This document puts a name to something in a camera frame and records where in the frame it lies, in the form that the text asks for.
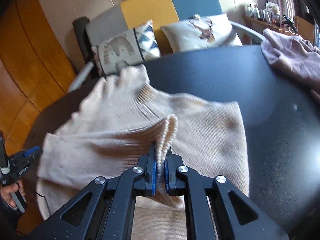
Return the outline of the person left hand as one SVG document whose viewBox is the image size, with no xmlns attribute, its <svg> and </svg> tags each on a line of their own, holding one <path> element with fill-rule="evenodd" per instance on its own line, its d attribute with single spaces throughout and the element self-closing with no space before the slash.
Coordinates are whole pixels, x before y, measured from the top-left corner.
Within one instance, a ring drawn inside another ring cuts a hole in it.
<svg viewBox="0 0 320 240">
<path fill-rule="evenodd" d="M 13 200 L 11 194 L 19 191 L 22 196 L 25 196 L 23 184 L 21 180 L 18 180 L 17 183 L 11 184 L 10 186 L 1 187 L 1 197 L 3 200 L 9 204 L 12 208 L 16 208 L 16 203 Z"/>
</svg>

